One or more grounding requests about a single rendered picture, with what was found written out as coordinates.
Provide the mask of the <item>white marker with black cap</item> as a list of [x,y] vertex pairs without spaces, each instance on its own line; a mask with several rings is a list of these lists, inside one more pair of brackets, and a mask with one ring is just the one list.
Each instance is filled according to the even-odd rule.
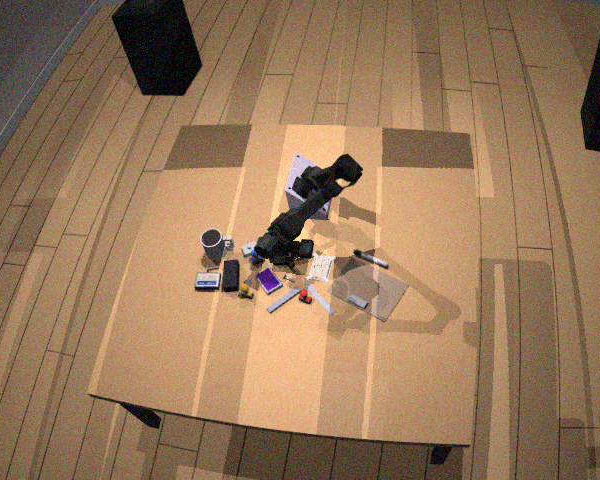
[[371,261],[371,262],[373,262],[373,263],[376,263],[376,264],[378,264],[378,265],[381,265],[381,266],[383,266],[383,267],[385,267],[385,268],[389,267],[389,263],[387,263],[387,262],[385,262],[385,261],[382,261],[382,260],[380,260],[380,259],[378,259],[378,258],[375,258],[375,257],[373,257],[373,256],[371,256],[371,255],[368,255],[368,254],[366,254],[366,253],[363,253],[362,251],[360,251],[360,250],[358,250],[358,249],[355,249],[355,250],[354,250],[354,254],[355,254],[355,255],[358,255],[358,256],[360,256],[360,257],[362,257],[362,258],[366,259],[366,260],[369,260],[369,261]]

